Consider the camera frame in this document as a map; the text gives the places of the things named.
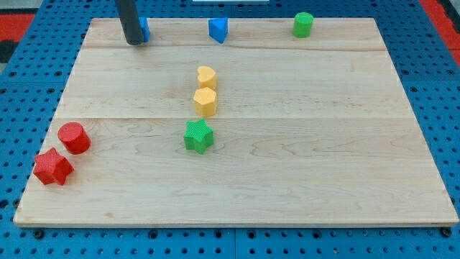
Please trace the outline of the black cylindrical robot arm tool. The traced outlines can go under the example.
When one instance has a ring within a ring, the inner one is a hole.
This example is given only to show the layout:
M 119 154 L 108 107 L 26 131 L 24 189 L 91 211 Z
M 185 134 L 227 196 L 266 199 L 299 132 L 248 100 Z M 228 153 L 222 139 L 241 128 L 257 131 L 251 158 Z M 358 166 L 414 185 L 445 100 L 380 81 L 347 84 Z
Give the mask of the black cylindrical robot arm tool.
M 144 42 L 144 35 L 139 21 L 135 0 L 115 0 L 116 10 L 129 45 L 140 45 Z

